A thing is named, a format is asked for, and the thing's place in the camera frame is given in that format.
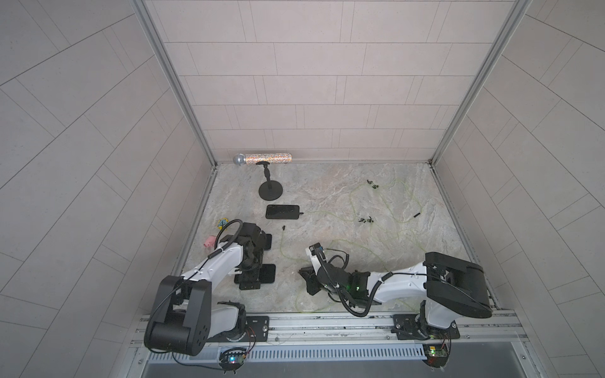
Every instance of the round black base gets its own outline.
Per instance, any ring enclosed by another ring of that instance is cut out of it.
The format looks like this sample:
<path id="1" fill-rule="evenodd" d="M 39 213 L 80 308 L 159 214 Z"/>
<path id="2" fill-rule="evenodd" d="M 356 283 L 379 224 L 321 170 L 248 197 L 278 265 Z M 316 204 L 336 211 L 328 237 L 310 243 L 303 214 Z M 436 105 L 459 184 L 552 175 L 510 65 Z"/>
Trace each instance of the round black base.
<path id="1" fill-rule="evenodd" d="M 269 189 L 269 183 L 266 181 L 258 188 L 258 195 L 265 201 L 274 201 L 281 197 L 283 192 L 284 188 L 281 184 L 273 180 L 271 180 L 271 189 Z"/>

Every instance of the aluminum frame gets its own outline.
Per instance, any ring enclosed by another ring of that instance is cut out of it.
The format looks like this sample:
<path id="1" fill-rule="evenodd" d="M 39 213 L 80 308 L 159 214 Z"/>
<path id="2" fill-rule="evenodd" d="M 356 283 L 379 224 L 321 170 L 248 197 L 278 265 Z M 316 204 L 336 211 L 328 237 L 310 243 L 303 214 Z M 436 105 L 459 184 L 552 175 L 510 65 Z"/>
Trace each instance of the aluminum frame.
<path id="1" fill-rule="evenodd" d="M 433 157 L 429 159 L 429 163 L 432 165 L 437 165 L 439 159 L 441 159 L 441 156 L 443 156 L 445 148 L 450 140 L 454 137 L 454 133 L 456 130 L 458 130 L 458 127 L 468 113 L 473 101 L 475 101 L 475 98 L 477 98 L 477 95 L 483 87 L 485 80 L 487 80 L 490 72 L 494 69 L 496 62 L 500 58 L 500 55 L 502 55 L 502 52 L 506 48 L 506 45 L 511 39 L 512 34 L 517 29 L 519 23 L 521 23 L 521 19 L 525 15 L 525 11 L 529 7 L 531 1 L 532 0 L 516 0 L 511 10 L 508 12 L 504 24 L 502 24 L 494 43 L 489 48 L 488 54 L 483 60 L 479 71 L 473 78 L 473 81 L 466 91 L 460 106 L 458 106 L 456 109 L 456 113 L 454 113 L 454 117 L 452 118 L 450 125 L 445 130 L 443 138 L 441 138 L 441 142 L 439 142 L 439 145 L 435 149 Z"/>
<path id="2" fill-rule="evenodd" d="M 372 313 L 372 318 L 356 318 L 346 312 L 342 313 L 254 313 L 250 315 L 268 316 L 269 339 L 267 342 L 257 343 L 257 348 L 267 351 L 286 351 L 305 349 L 342 349 L 366 345 L 368 350 L 377 348 L 389 349 L 417 349 L 423 344 L 421 341 L 397 340 L 390 332 L 393 328 L 393 315 L 409 313 L 409 311 L 385 311 Z M 139 378 L 149 361 L 150 352 L 143 346 L 143 336 L 147 326 L 148 316 L 141 318 L 132 338 L 122 369 L 120 378 Z M 496 310 L 489 319 L 458 318 L 456 320 L 460 331 L 457 343 L 468 342 L 510 342 L 517 358 L 528 378 L 545 377 L 540 366 L 533 363 L 532 348 L 521 323 L 514 311 Z M 207 343 L 202 352 L 193 358 L 187 358 L 193 363 L 215 362 L 221 350 L 237 346 L 246 347 L 244 343 Z M 330 360 L 382 360 L 396 359 L 393 356 L 331 356 Z M 424 359 L 424 356 L 411 356 L 406 359 Z M 325 356 L 301 356 L 300 360 L 326 360 Z M 277 360 L 262 360 L 260 362 L 277 362 Z M 150 363 L 174 363 L 167 358 L 154 358 Z"/>
<path id="3" fill-rule="evenodd" d="M 162 39 L 160 38 L 160 35 L 158 34 L 157 29 L 151 20 L 151 15 L 149 14 L 144 0 L 130 0 L 130 3 L 132 4 L 132 9 L 134 10 L 134 13 L 143 27 L 143 31 L 145 32 L 147 40 L 149 40 L 149 44 L 151 45 L 157 60 L 160 62 L 162 71 L 164 71 L 166 74 L 170 87 L 174 90 L 174 95 L 177 98 L 178 105 L 181 107 L 181 110 L 185 114 L 185 118 L 187 118 L 187 121 L 191 125 L 191 128 L 193 129 L 198 142 L 200 142 L 204 153 L 208 157 L 212 168 L 216 169 L 217 160 L 212 154 L 212 149 L 208 145 L 208 141 L 201 131 L 200 123 L 195 116 L 195 112 L 193 112 L 193 108 L 191 108 L 191 104 L 189 103 L 181 82 L 178 79 L 177 72 L 174 69 L 170 57 L 168 56 L 168 52 L 164 48 Z"/>

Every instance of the black motor housing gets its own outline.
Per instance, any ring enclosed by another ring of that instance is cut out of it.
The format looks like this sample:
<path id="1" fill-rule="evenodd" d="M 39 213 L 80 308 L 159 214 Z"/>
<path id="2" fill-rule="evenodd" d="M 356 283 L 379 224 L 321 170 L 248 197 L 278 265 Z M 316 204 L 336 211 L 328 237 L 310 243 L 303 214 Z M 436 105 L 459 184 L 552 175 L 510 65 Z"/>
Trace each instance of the black motor housing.
<path id="1" fill-rule="evenodd" d="M 428 252 L 424 266 L 427 267 L 427 297 L 462 316 L 491 317 L 488 288 L 480 265 Z"/>

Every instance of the cable connector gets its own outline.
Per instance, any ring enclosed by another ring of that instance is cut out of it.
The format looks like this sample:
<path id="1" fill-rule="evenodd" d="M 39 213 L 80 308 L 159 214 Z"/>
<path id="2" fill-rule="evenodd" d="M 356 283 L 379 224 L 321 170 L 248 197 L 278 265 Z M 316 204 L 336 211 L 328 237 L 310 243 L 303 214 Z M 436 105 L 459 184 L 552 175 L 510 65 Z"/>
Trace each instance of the cable connector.
<path id="1" fill-rule="evenodd" d="M 380 277 L 378 279 L 378 281 L 384 283 L 384 281 L 388 280 L 389 278 L 391 278 L 393 276 L 393 272 L 388 272 L 387 274 L 385 274 L 384 276 Z"/>
<path id="2" fill-rule="evenodd" d="M 212 252 L 210 255 L 208 255 L 208 260 L 215 258 L 216 256 L 220 255 L 221 252 L 223 251 L 222 247 L 217 248 L 214 252 Z"/>

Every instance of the smartphone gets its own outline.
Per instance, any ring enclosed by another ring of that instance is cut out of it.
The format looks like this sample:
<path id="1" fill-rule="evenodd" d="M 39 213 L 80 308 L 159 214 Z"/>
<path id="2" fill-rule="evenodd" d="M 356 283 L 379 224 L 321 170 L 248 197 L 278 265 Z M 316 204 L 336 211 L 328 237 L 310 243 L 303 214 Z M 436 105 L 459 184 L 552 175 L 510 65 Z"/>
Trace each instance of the smartphone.
<path id="1" fill-rule="evenodd" d="M 298 205 L 267 205 L 265 218 L 267 219 L 298 219 L 300 206 Z"/>

